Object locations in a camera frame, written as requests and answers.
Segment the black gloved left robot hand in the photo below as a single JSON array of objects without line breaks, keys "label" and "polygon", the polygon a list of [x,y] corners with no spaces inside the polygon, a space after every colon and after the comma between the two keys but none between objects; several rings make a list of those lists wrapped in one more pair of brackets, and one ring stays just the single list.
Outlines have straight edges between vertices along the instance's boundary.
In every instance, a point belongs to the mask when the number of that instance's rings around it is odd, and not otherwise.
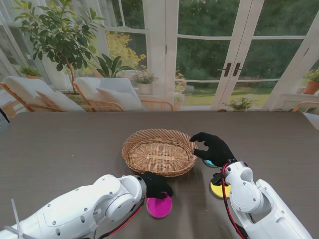
[{"label": "black gloved left robot hand", "polygon": [[146,184],[148,198],[165,199],[167,195],[173,196],[173,190],[164,177],[150,172],[145,172],[140,176]]}]

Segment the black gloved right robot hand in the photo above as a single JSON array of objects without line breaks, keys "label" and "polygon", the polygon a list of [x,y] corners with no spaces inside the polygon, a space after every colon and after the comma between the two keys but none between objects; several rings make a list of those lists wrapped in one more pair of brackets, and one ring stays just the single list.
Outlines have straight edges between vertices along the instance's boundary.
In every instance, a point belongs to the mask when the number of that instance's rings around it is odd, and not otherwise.
[{"label": "black gloved right robot hand", "polygon": [[216,135],[200,132],[190,138],[191,142],[203,142],[208,149],[194,149],[193,154],[205,161],[211,161],[217,167],[236,162],[236,158],[228,145]]}]

